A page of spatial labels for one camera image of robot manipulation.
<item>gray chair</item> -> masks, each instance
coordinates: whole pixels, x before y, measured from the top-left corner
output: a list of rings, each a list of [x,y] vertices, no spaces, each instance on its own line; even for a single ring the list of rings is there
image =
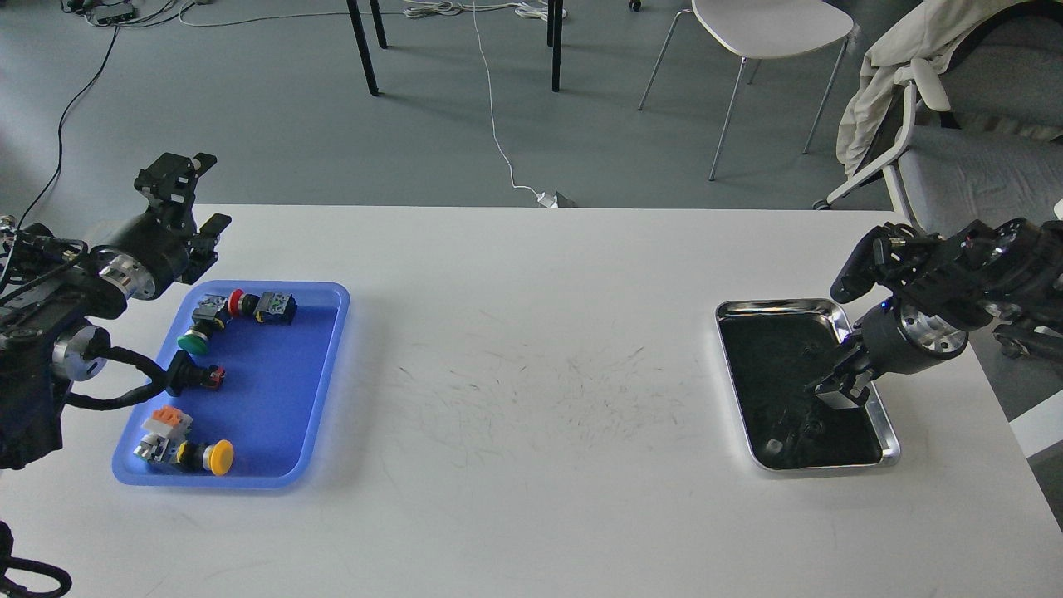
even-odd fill
[[[924,230],[948,235],[976,218],[993,226],[1054,218],[1063,198],[1063,5],[1035,0],[1001,11],[957,47],[941,75],[915,58],[894,81],[895,107],[872,150],[815,207],[881,174],[894,209]]]

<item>table surface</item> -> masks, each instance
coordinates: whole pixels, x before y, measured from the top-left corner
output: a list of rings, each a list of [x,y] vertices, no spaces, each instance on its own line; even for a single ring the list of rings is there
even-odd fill
[[[0,475],[16,556],[73,596],[1053,596],[1063,534],[972,353],[878,385],[893,467],[745,451],[715,308],[824,296],[883,212],[197,206],[213,278],[352,304],[306,475],[125,486],[128,412]],[[106,324],[154,355],[185,287]],[[881,294],[847,307],[862,314]],[[111,364],[80,392],[141,382]],[[264,397],[263,400],[280,400]]]

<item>yellow button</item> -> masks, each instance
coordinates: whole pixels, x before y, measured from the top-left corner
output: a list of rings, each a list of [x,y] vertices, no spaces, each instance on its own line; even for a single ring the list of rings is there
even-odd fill
[[[229,473],[229,468],[233,466],[233,443],[229,441],[218,441],[218,444],[214,445],[210,449],[210,457],[208,462],[210,465],[210,473],[215,476],[224,476]]]

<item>power adapter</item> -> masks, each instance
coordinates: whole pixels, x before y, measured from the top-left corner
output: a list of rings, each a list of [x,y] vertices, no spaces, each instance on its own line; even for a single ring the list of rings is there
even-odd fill
[[[554,194],[540,192],[536,194],[536,199],[543,207],[576,207],[576,203],[561,194],[561,191],[554,191]]]
[[[136,18],[136,6],[131,4],[98,6],[92,10],[92,17],[100,24],[118,24]]]

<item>white cable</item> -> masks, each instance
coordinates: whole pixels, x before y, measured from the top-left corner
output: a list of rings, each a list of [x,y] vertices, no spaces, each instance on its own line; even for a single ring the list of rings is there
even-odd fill
[[[538,0],[538,3],[541,6],[534,6],[529,2],[507,2],[504,4],[485,4],[485,5],[477,5],[475,2],[473,2],[472,4],[462,4],[461,2],[452,2],[448,0],[442,0],[438,2],[427,2],[423,0],[403,0],[403,2],[407,4],[415,4],[415,6],[403,8],[402,11],[382,12],[381,14],[405,15],[407,18],[419,19],[422,17],[431,17],[435,15],[456,16],[463,13],[476,13],[476,12],[487,12],[487,11],[501,11],[503,8],[513,8],[513,12],[519,17],[526,19],[537,18],[546,20],[546,10],[542,7],[546,5],[545,0]],[[190,8],[196,4],[198,4],[196,0],[189,0],[184,6],[182,6],[181,12],[178,16],[178,20],[180,20],[183,24],[187,24],[189,27],[229,27],[233,24],[244,24],[249,22],[257,22],[257,21],[265,21],[272,19],[293,19],[301,17],[328,17],[328,16],[350,14],[347,11],[334,11],[328,13],[300,13],[294,15],[273,15],[273,16],[254,17],[250,19],[227,21],[227,22],[200,23],[200,22],[186,21],[184,16],[185,13],[188,11],[188,8]],[[561,18],[563,19],[567,16],[568,16],[568,11],[562,10]]]
[[[404,2],[410,4],[418,4],[419,6],[406,8],[402,14],[409,18],[420,18],[431,15],[460,15],[461,13],[472,13],[472,24],[476,30],[476,45],[479,48],[479,55],[484,59],[484,70],[487,71],[487,99],[488,106],[490,108],[491,115],[491,137],[494,139],[494,147],[499,149],[499,153],[502,158],[506,160],[506,167],[509,169],[509,185],[514,189],[527,189],[536,194],[536,200],[546,206],[556,207],[557,198],[555,195],[549,195],[545,192],[540,192],[527,185],[518,185],[517,180],[513,177],[513,163],[509,160],[509,156],[506,155],[504,149],[502,149],[502,142],[499,140],[499,127],[494,119],[494,88],[491,85],[491,67],[487,64],[487,54],[484,53],[484,40],[479,34],[479,23],[476,21],[476,13],[482,11],[497,11],[502,8],[516,8],[517,14],[523,18],[541,18],[546,19],[546,11],[541,8],[533,7],[527,2],[511,2],[506,4],[488,4],[484,6],[477,6],[476,0],[473,0],[472,4],[466,5],[458,2],[441,1],[441,2],[425,2],[421,0],[403,0]],[[314,17],[314,16],[331,16],[331,15],[347,15],[347,12],[334,12],[334,13],[308,13],[299,15],[282,15],[282,16],[268,16],[268,17],[255,17],[251,19],[244,19],[232,22],[218,22],[218,23],[191,23],[184,19],[184,13],[187,8],[195,5],[197,2],[195,0],[189,0],[184,6],[182,6],[181,12],[178,13],[178,20],[184,24],[191,27],[226,27],[231,24],[242,24],[268,19],[290,19],[297,17]],[[540,4],[545,4],[544,0],[539,0]],[[561,12],[561,18],[564,18],[564,11]]]
[[[509,160],[509,156],[506,155],[505,150],[502,149],[502,142],[499,141],[499,127],[494,122],[494,88],[491,86],[491,67],[487,64],[487,54],[484,53],[484,40],[479,36],[479,23],[476,22],[476,0],[472,0],[472,25],[476,30],[476,46],[479,47],[479,56],[484,58],[484,70],[487,71],[487,102],[491,114],[491,136],[494,138],[494,147],[499,148],[499,153],[502,154],[502,158],[506,160],[506,166],[509,168],[509,185],[514,189],[527,189],[536,194],[536,200],[543,205],[547,205],[549,199],[546,193],[539,192],[527,185],[518,185],[517,181],[513,178],[513,163]]]
[[[443,15],[448,17],[453,17],[460,15],[462,13],[478,13],[488,11],[501,11],[502,8],[513,8],[517,16],[525,19],[542,19],[546,20],[547,11],[545,6],[546,0],[537,0],[538,5],[533,5],[532,2],[506,2],[504,4],[476,4],[474,1],[472,4],[462,4],[461,2],[453,2],[449,0],[441,0],[437,2],[428,2],[425,0],[403,0],[407,4],[416,4],[409,8],[404,8],[403,14],[411,19],[419,19],[422,17],[431,17],[434,15]],[[561,11],[561,18],[568,16],[568,11]]]

